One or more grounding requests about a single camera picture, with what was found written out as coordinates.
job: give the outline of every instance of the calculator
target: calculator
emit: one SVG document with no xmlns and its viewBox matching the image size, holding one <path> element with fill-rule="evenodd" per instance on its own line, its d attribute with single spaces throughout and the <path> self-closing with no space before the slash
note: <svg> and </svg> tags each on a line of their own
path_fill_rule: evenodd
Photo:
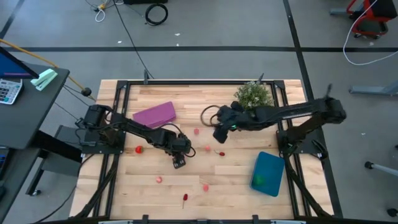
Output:
<svg viewBox="0 0 398 224">
<path fill-rule="evenodd" d="M 0 103 L 7 105 L 15 103 L 22 87 L 22 79 L 20 82 L 0 79 Z"/>
</svg>

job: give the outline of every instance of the white cable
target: white cable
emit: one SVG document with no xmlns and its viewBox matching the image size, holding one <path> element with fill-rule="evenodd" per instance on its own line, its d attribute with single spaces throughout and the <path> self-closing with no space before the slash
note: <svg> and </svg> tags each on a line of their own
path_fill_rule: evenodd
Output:
<svg viewBox="0 0 398 224">
<path fill-rule="evenodd" d="M 351 28 L 350 28 L 349 31 L 348 31 L 347 38 L 346 38 L 346 42 L 344 43 L 344 46 L 343 46 L 343 53 L 344 53 L 344 56 L 346 57 L 347 61 L 348 61 L 349 63 L 353 64 L 353 65 L 370 65 L 370 64 L 372 64 L 372 63 L 374 63 L 374 62 L 378 62 L 378 61 L 384 60 L 384 59 L 386 59 L 386 58 L 392 57 L 392 56 L 394 56 L 395 54 L 398 54 L 398 51 L 397 51 L 397 52 L 395 52 L 395 53 L 393 53 L 393 54 L 390 54 L 390 55 L 388 55 L 388 56 L 385 56 L 384 58 L 380 58 L 380 59 L 373 60 L 373 61 L 371 61 L 371 62 L 366 62 L 366 63 L 354 63 L 354 62 L 352 62 L 352 61 L 348 58 L 348 56 L 347 56 L 347 54 L 346 54 L 346 45 L 347 45 L 347 42 L 348 42 L 349 35 L 350 35 L 351 31 L 353 30 L 353 27 L 355 26 L 356 22 L 358 22 L 358 20 L 359 20 L 363 15 L 365 15 L 365 13 L 366 13 L 368 10 L 370 10 L 370 8 L 372 8 L 372 6 L 373 6 L 377 1 L 378 1 L 378 0 L 376 0 L 374 3 L 372 3 L 372 4 L 369 6 L 369 8 L 367 8 L 367 9 L 362 13 L 362 15 L 360 15 L 360 16 L 355 20 L 354 24 L 351 26 Z"/>
<path fill-rule="evenodd" d="M 97 12 L 97 15 L 95 16 L 95 22 L 102 22 L 105 19 L 105 12 L 102 9 L 98 9 L 99 11 Z M 101 12 L 104 14 L 104 17 L 102 19 L 98 20 L 98 15 L 101 14 Z"/>
</svg>

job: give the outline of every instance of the black ring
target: black ring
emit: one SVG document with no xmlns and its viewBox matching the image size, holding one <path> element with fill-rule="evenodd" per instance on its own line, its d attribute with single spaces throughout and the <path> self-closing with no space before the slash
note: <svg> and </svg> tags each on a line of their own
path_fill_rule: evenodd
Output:
<svg viewBox="0 0 398 224">
<path fill-rule="evenodd" d="M 153 8 L 155 8 L 156 6 L 161 7 L 161 8 L 164 9 L 164 11 L 166 12 L 165 17 L 164 17 L 160 22 L 152 21 L 152 20 L 149 18 L 149 12 L 150 12 Z M 151 4 L 151 5 L 147 8 L 147 10 L 146 10 L 146 12 L 145 12 L 145 20 L 146 20 L 147 23 L 148 23 L 149 25 L 151 25 L 151 26 L 161 25 L 162 23 L 164 23 L 164 21 L 166 21 L 166 19 L 168 18 L 168 16 L 169 16 L 169 10 L 167 10 L 167 8 L 166 8 L 165 5 L 160 4 L 160 3 Z"/>
</svg>

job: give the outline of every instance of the red chili pepper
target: red chili pepper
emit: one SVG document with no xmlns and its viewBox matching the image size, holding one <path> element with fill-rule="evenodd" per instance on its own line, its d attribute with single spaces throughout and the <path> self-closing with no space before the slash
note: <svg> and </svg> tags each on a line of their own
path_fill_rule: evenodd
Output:
<svg viewBox="0 0 398 224">
<path fill-rule="evenodd" d="M 188 200 L 188 195 L 185 194 L 185 195 L 184 195 L 184 198 L 183 198 L 182 200 L 183 200 L 183 201 L 182 201 L 182 208 L 184 208 L 184 203 L 185 203 L 186 200 Z"/>
</svg>

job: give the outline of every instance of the wire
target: wire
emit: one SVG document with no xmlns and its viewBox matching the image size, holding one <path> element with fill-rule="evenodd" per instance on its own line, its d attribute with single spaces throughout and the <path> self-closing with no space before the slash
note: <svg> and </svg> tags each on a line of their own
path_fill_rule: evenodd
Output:
<svg viewBox="0 0 398 224">
<path fill-rule="evenodd" d="M 22 49 L 22 48 L 20 48 L 20 47 L 18 47 L 18 46 L 16 46 L 16 45 L 14 45 L 14 44 L 12 44 L 12 43 L 6 41 L 6 40 L 0 39 L 0 42 L 1 42 L 1 43 L 4 43 L 4 44 L 6 44 L 6 45 L 8 45 L 8 46 L 10 46 L 10 47 L 12 47 L 12 48 L 14 48 L 14 49 L 20 50 L 21 52 L 24 52 L 25 54 L 29 54 L 29 55 L 32 56 L 32 57 L 35 57 L 35 58 L 37 58 L 37 59 L 40 59 L 40 60 L 42 60 L 42 61 L 44 61 L 44 62 L 46 62 L 46 63 L 52 65 L 54 68 L 59 68 L 58 65 L 54 64 L 53 62 L 51 62 L 51 61 L 49 61 L 49 60 L 47 60 L 47 59 L 45 59 L 45 58 L 42 58 L 42 57 L 40 57 L 40 56 L 38 56 L 38 55 L 36 55 L 36 54 L 33 54 L 32 52 L 29 52 L 29 51 L 27 51 L 27 50 L 25 50 L 25 49 Z M 84 90 L 84 87 L 83 87 L 82 85 L 80 85 L 74 78 L 72 78 L 71 76 L 68 76 L 68 78 L 69 78 L 76 86 L 78 86 L 81 90 Z M 87 96 L 87 97 L 95 101 L 95 99 L 94 99 L 92 96 Z"/>
<path fill-rule="evenodd" d="M 158 130 L 158 129 L 160 129 L 160 128 L 163 128 L 164 126 L 167 126 L 167 125 L 174 126 L 175 128 L 177 128 L 177 130 L 178 130 L 181 134 L 183 134 L 183 132 L 181 131 L 181 129 L 180 129 L 177 125 L 175 125 L 175 124 L 173 124 L 173 123 L 163 124 L 163 125 L 161 125 L 161 126 L 159 126 L 159 127 L 157 127 L 157 128 L 154 128 L 154 129 L 152 129 L 152 130 L 149 130 L 149 131 L 156 131 L 156 130 Z"/>
<path fill-rule="evenodd" d="M 74 91 L 75 93 L 81 94 L 79 91 L 75 90 L 74 88 L 72 88 L 72 87 L 70 87 L 70 86 L 68 86 L 66 84 L 64 84 L 64 87 L 69 88 L 71 91 Z"/>
<path fill-rule="evenodd" d="M 105 121 L 111 122 L 111 120 L 108 120 L 108 115 L 109 115 L 110 113 L 111 113 L 111 112 L 109 111 L 109 112 L 107 112 L 107 113 L 105 114 Z"/>
<path fill-rule="evenodd" d="M 155 7 L 161 7 L 164 10 L 164 12 L 165 12 L 164 18 L 161 21 L 159 21 L 159 22 L 155 22 L 155 21 L 153 21 L 152 19 L 149 18 L 150 11 L 153 10 L 153 8 L 155 8 Z M 147 24 L 150 25 L 150 26 L 159 26 L 159 25 L 161 25 L 162 23 L 164 23 L 167 20 L 168 16 L 169 16 L 169 10 L 167 10 L 167 7 L 165 5 L 160 4 L 160 3 L 151 4 L 147 8 L 147 10 L 145 11 L 145 20 L 147 21 Z"/>
<path fill-rule="evenodd" d="M 102 17 L 102 19 L 98 19 L 98 16 L 101 14 L 101 12 L 104 14 L 104 16 Z M 105 17 L 106 17 L 105 12 L 102 9 L 99 9 L 97 15 L 95 15 L 95 22 L 102 22 L 104 21 Z"/>
<path fill-rule="evenodd" d="M 205 121 L 203 120 L 203 114 L 205 114 L 205 112 L 208 110 L 208 109 L 210 109 L 210 108 L 213 108 L 213 107 L 215 107 L 215 108 L 220 108 L 219 106 L 217 106 L 217 105 L 211 105 L 211 106 L 208 106 L 208 107 L 206 107 L 202 112 L 201 112 L 201 114 L 200 114 L 200 121 L 201 121 L 201 123 L 204 125 L 204 126 L 207 126 L 207 127 L 215 127 L 217 124 L 213 124 L 212 122 L 211 122 L 211 120 L 217 115 L 217 114 L 214 114 L 211 118 L 210 118 L 210 124 L 207 124 L 207 123 L 205 123 Z"/>
<path fill-rule="evenodd" d="M 78 142 L 69 142 L 69 141 L 62 141 L 62 142 L 68 143 L 68 144 L 78 144 L 78 145 L 80 145 Z"/>
<path fill-rule="evenodd" d="M 371 4 L 371 5 L 370 5 L 370 6 L 369 6 L 369 7 L 368 7 L 356 20 L 355 20 L 354 24 L 351 26 L 351 28 L 350 28 L 349 31 L 348 31 L 347 38 L 346 38 L 346 42 L 344 43 L 344 46 L 343 46 L 343 53 L 344 53 L 344 56 L 346 57 L 347 61 L 348 61 L 349 63 L 353 64 L 353 65 L 370 65 L 370 64 L 372 64 L 372 63 L 374 63 L 374 62 L 378 62 L 378 61 L 384 60 L 384 59 L 386 59 L 386 58 L 392 57 L 392 56 L 394 56 L 395 54 L 398 54 L 398 51 L 397 51 L 397 52 L 395 52 L 395 53 L 393 53 L 393 54 L 390 54 L 390 55 L 388 55 L 388 56 L 385 56 L 385 57 L 383 57 L 383 58 L 379 58 L 379 59 L 373 60 L 373 61 L 371 61 L 371 62 L 366 62 L 366 63 L 354 63 L 354 62 L 352 62 L 352 61 L 348 58 L 348 56 L 347 56 L 347 54 L 346 54 L 346 45 L 347 45 L 347 42 L 348 42 L 349 35 L 350 35 L 351 31 L 353 30 L 353 27 L 354 27 L 355 24 L 358 22 L 358 20 L 359 20 L 363 15 L 365 15 L 366 12 L 368 12 L 368 11 L 372 8 L 372 6 L 373 6 L 376 2 L 378 2 L 378 0 L 375 0 L 375 2 L 372 3 L 372 4 Z"/>
<path fill-rule="evenodd" d="M 115 123 L 108 124 L 108 125 L 105 125 L 105 126 L 102 126 L 102 127 L 90 128 L 90 129 L 94 129 L 94 130 L 104 130 L 104 129 L 107 129 L 107 128 L 112 128 L 113 126 L 116 126 L 116 125 L 118 125 L 118 124 L 126 124 L 126 122 L 120 121 L 120 122 L 115 122 Z"/>
<path fill-rule="evenodd" d="M 144 66 L 144 68 L 145 68 L 145 70 L 148 72 L 149 76 L 150 76 L 151 78 L 155 79 L 154 76 L 149 72 L 147 66 L 145 65 L 144 61 L 142 60 L 141 56 L 139 55 L 138 50 L 137 50 L 137 48 L 136 48 L 136 45 L 134 44 L 134 41 L 132 41 L 132 37 L 131 37 L 131 35 L 130 35 L 130 32 L 127 30 L 127 27 L 126 27 L 126 25 L 124 24 L 122 15 L 120 15 L 119 8 L 118 8 L 118 5 L 116 4 L 115 0 L 113 0 L 113 4 L 115 4 L 116 10 L 117 10 L 118 15 L 119 15 L 119 17 L 120 17 L 120 21 L 122 22 L 122 25 L 123 25 L 124 29 L 126 30 L 127 35 L 128 35 L 129 38 L 130 38 L 131 44 L 132 44 L 132 46 L 134 47 L 134 50 L 136 51 L 136 54 L 138 55 L 138 58 L 139 58 L 139 60 L 141 61 L 141 64 Z"/>
<path fill-rule="evenodd" d="M 140 15 L 142 18 L 144 18 L 145 19 L 145 16 L 144 15 L 142 15 L 140 12 L 138 12 L 137 10 L 135 10 L 135 9 L 133 9 L 132 7 L 130 7 L 130 6 L 128 6 L 128 5 L 126 5 L 129 9 L 131 9 L 131 10 L 133 10 L 134 12 L 136 12 L 138 15 Z"/>
<path fill-rule="evenodd" d="M 187 157 L 189 157 L 189 158 L 194 157 L 194 156 L 197 154 L 197 151 L 196 151 L 192 146 L 191 146 L 191 149 L 192 149 L 192 151 L 193 151 L 193 155 L 192 155 L 192 156 L 189 156 L 189 155 L 187 155 L 187 154 L 185 154 L 185 153 L 184 153 L 184 155 L 187 156 Z"/>
<path fill-rule="evenodd" d="M 87 2 L 87 4 L 89 4 L 91 7 L 93 7 L 93 8 L 97 8 L 98 6 L 97 5 L 93 5 L 93 4 L 91 4 L 90 2 L 88 2 L 87 0 L 85 0 L 86 2 Z"/>
<path fill-rule="evenodd" d="M 81 145 L 81 138 L 80 138 L 80 136 L 79 136 L 79 134 L 77 132 L 80 131 L 80 130 L 84 130 L 84 129 L 83 128 L 78 128 L 78 129 L 75 130 L 75 135 L 79 139 L 79 145 Z"/>
<path fill-rule="evenodd" d="M 74 115 L 71 114 L 69 111 L 67 111 L 65 108 L 63 108 L 62 106 L 60 106 L 57 102 L 54 102 L 54 104 L 56 104 L 56 105 L 59 106 L 62 110 L 64 110 L 65 112 L 67 112 L 70 116 L 72 116 L 73 118 L 75 118 L 76 120 L 78 120 L 76 116 L 74 116 Z"/>
<path fill-rule="evenodd" d="M 88 156 L 87 159 L 85 159 L 85 160 L 80 164 L 80 168 L 83 167 L 83 165 L 84 165 L 89 159 L 91 159 L 93 156 L 94 156 L 94 154 Z M 48 218 L 51 217 L 52 215 L 54 215 L 55 212 L 59 211 L 59 210 L 66 204 L 66 202 L 70 199 L 70 197 L 72 196 L 72 194 L 73 194 L 74 191 L 76 190 L 76 187 L 77 187 L 77 183 L 76 183 L 76 185 L 73 187 L 73 189 L 72 189 L 72 191 L 70 192 L 70 194 L 69 194 L 69 196 L 67 197 L 67 199 L 65 199 L 65 201 L 63 201 L 62 204 L 61 204 L 57 209 L 55 209 L 53 212 L 51 212 L 50 214 L 48 214 L 46 217 L 41 218 L 40 220 L 38 220 L 38 221 L 36 221 L 36 222 L 34 222 L 34 223 L 40 223 L 40 222 L 42 222 L 42 221 L 48 219 Z"/>
<path fill-rule="evenodd" d="M 79 97 L 77 97 L 75 94 L 73 94 L 70 90 L 68 90 L 66 87 L 63 87 L 66 91 L 68 91 L 70 94 L 72 94 L 76 99 L 80 100 L 83 104 L 85 104 L 86 106 L 89 106 L 86 102 L 84 102 L 82 99 L 80 99 Z"/>
</svg>

